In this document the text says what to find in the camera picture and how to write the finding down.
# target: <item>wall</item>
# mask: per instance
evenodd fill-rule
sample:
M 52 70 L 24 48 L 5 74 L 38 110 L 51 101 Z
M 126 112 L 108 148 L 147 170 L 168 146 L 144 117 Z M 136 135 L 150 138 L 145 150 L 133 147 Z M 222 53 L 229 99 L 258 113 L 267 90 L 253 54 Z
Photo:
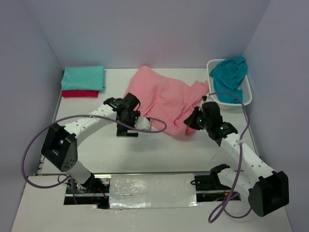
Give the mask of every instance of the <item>wall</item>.
M 0 225 L 11 231 L 25 185 L 20 173 L 24 149 L 51 122 L 60 90 L 61 67 L 21 0 L 0 3 Z M 42 140 L 27 159 L 33 174 Z
M 205 67 L 241 55 L 270 0 L 25 0 L 62 67 Z
M 254 138 L 261 156 L 289 176 L 294 232 L 309 228 L 308 9 L 307 0 L 272 0 L 244 53 Z

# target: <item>folded red towel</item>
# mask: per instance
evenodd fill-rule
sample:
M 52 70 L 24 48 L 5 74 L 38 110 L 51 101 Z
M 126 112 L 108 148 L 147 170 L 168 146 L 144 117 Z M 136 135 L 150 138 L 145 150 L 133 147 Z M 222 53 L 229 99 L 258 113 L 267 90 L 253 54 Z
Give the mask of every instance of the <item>folded red towel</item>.
M 99 91 L 94 90 L 63 90 L 61 92 L 64 98 L 82 98 L 91 97 L 97 98 Z

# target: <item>plastic wrap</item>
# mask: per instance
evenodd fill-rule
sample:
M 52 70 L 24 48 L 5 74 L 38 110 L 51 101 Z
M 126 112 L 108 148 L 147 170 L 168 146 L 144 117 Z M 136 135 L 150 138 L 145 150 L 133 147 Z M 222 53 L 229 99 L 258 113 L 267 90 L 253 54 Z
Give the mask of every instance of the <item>plastic wrap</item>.
M 112 175 L 111 209 L 197 206 L 193 174 Z

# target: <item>pink cloth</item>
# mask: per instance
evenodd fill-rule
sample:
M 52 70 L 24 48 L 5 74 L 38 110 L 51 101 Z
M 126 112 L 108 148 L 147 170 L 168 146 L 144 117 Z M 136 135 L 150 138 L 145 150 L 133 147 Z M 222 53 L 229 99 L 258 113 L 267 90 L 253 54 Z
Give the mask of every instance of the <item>pink cloth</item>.
M 188 128 L 183 121 L 199 106 L 202 96 L 208 93 L 208 82 L 195 81 L 190 87 L 183 81 L 157 74 L 142 66 L 132 77 L 127 93 L 140 100 L 141 116 L 154 117 L 168 125 L 165 133 L 172 136 L 193 135 L 196 130 Z M 152 126 L 162 129 L 162 123 L 152 121 Z

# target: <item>purple cable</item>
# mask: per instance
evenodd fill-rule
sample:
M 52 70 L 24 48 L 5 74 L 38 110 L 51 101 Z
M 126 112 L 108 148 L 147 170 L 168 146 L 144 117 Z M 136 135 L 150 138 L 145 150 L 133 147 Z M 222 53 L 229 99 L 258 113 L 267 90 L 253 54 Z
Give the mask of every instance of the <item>purple cable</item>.
M 236 97 L 235 95 L 233 95 L 233 94 L 231 94 L 231 93 L 226 93 L 226 92 L 214 92 L 214 93 L 210 93 L 208 96 L 211 96 L 211 95 L 214 95 L 214 94 L 225 94 L 225 95 L 229 95 L 229 96 L 235 98 L 235 99 L 242 105 L 243 111 L 246 113 L 245 105 L 244 105 L 243 102 L 242 102 L 238 97 Z M 243 132 L 240 134 L 239 141 L 242 140 L 242 138 L 243 138 L 245 132 L 248 130 L 249 125 L 250 125 L 250 117 L 249 117 L 249 115 L 247 115 L 247 116 L 248 116 L 248 122 L 247 122 L 247 125 L 246 125 L 245 129 L 244 129 Z M 235 176 L 234 182 L 233 182 L 233 184 L 232 184 L 231 190 L 230 190 L 230 192 L 228 193 L 228 195 L 224 198 L 224 200 L 221 202 L 221 204 L 219 204 L 217 207 L 215 207 L 215 208 L 213 209 L 213 211 L 211 212 L 211 214 L 210 214 L 209 217 L 208 217 L 208 222 L 209 222 L 209 223 L 213 223 L 215 220 L 217 220 L 218 217 L 222 214 L 223 211 L 226 212 L 226 214 L 229 215 L 229 216 L 232 217 L 232 218 L 240 219 L 240 218 L 246 217 L 246 216 L 251 212 L 251 210 L 252 210 L 251 207 L 250 207 L 249 211 L 248 211 L 246 214 L 242 215 L 242 216 L 234 216 L 234 215 L 231 215 L 230 213 L 228 213 L 228 212 L 225 210 L 225 208 L 226 208 L 228 202 L 229 202 L 231 199 L 237 197 L 237 194 L 234 192 L 234 189 L 235 189 L 235 187 L 236 187 L 236 184 L 237 184 L 237 181 L 238 181 L 238 177 L 239 177 L 240 171 L 241 171 L 242 153 L 243 153 L 243 151 L 242 151 L 242 143 L 239 144 L 239 148 L 240 148 L 240 152 L 239 152 L 239 163 L 238 163 L 238 167 L 237 167 L 237 171 L 236 171 L 236 176 Z M 215 213 L 219 208 L 220 208 L 219 212 L 212 218 L 212 216 L 214 215 L 214 213 Z
M 49 185 L 49 186 L 40 186 L 40 185 L 37 185 L 37 184 L 34 184 L 33 182 L 31 182 L 27 175 L 26 175 L 26 172 L 25 172 L 25 159 L 26 159 L 26 155 L 31 147 L 31 145 L 33 144 L 33 142 L 45 131 L 47 130 L 48 128 L 50 128 L 52 125 L 58 123 L 58 122 L 61 122 L 61 121 L 64 121 L 64 120 L 67 120 L 67 119 L 71 119 L 71 118 L 77 118 L 77 117 L 95 117 L 95 118 L 100 118 L 100 119 L 105 119 L 105 120 L 108 120 L 108 121 L 111 121 L 111 122 L 114 122 L 114 123 L 117 123 L 117 124 L 120 124 L 130 130 L 133 130 L 133 131 L 139 131 L 139 132 L 145 132 L 145 133 L 159 133 L 159 132 L 163 132 L 168 126 L 167 124 L 160 120 L 160 119 L 157 119 L 157 118 L 150 118 L 151 120 L 155 120 L 155 121 L 159 121 L 159 122 L 162 122 L 162 124 L 164 125 L 164 128 L 161 129 L 161 130 L 156 130 L 156 131 L 151 131 L 151 130 L 140 130 L 140 129 L 136 129 L 134 127 L 131 127 L 131 126 L 128 126 L 120 121 L 117 121 L 117 120 L 114 120 L 114 119 L 111 119 L 109 117 L 104 117 L 104 116 L 100 116 L 100 115 L 72 115 L 72 116 L 68 116 L 68 117 L 64 117 L 64 118 L 61 118 L 61 119 L 58 119 L 56 121 L 54 121 L 53 123 L 51 123 L 50 125 L 48 125 L 47 127 L 45 127 L 44 129 L 42 129 L 40 132 L 38 132 L 32 139 L 31 141 L 29 142 L 29 144 L 27 145 L 26 147 L 26 150 L 23 154 L 23 157 L 21 159 L 21 174 L 23 176 L 23 178 L 25 179 L 25 181 L 30 184 L 31 186 L 33 187 L 36 187 L 36 188 L 39 188 L 39 189 L 50 189 L 50 188 L 53 188 L 53 187 L 57 187 L 63 183 L 65 183 L 69 178 L 71 179 L 71 188 L 72 188 L 72 193 L 73 193 L 73 182 L 74 182 L 74 179 L 71 177 L 71 176 L 67 176 L 67 178 L 65 178 L 64 180 L 60 181 L 59 183 L 57 184 L 54 184 L 54 185 Z

